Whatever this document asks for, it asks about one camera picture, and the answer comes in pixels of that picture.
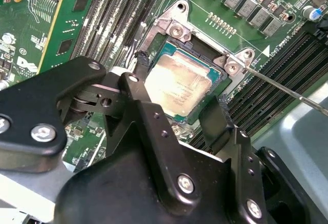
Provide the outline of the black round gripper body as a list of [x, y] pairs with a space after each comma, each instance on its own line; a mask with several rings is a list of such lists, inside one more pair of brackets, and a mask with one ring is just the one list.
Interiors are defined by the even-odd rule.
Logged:
[[118, 155], [75, 174], [62, 188], [55, 223], [238, 223], [238, 207], [230, 162], [222, 163], [183, 147], [193, 166], [201, 200], [179, 216], [160, 201], [136, 129]]

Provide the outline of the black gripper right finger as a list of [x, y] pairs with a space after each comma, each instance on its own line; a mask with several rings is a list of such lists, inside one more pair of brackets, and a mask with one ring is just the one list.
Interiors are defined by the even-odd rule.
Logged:
[[232, 223], [307, 223], [307, 210], [289, 191], [267, 209], [260, 160], [248, 135], [233, 124], [218, 98], [211, 98], [199, 121], [207, 147], [230, 166], [226, 212]]

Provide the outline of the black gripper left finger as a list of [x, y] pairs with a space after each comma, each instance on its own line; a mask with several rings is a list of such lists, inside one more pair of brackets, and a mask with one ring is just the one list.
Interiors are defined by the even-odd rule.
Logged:
[[182, 147], [160, 105], [151, 102], [141, 78], [121, 76], [87, 57], [1, 91], [1, 168], [18, 172], [52, 170], [67, 144], [65, 125], [87, 111], [113, 118], [108, 137], [119, 159], [123, 146], [141, 148], [161, 203], [171, 211], [190, 211], [201, 198]]

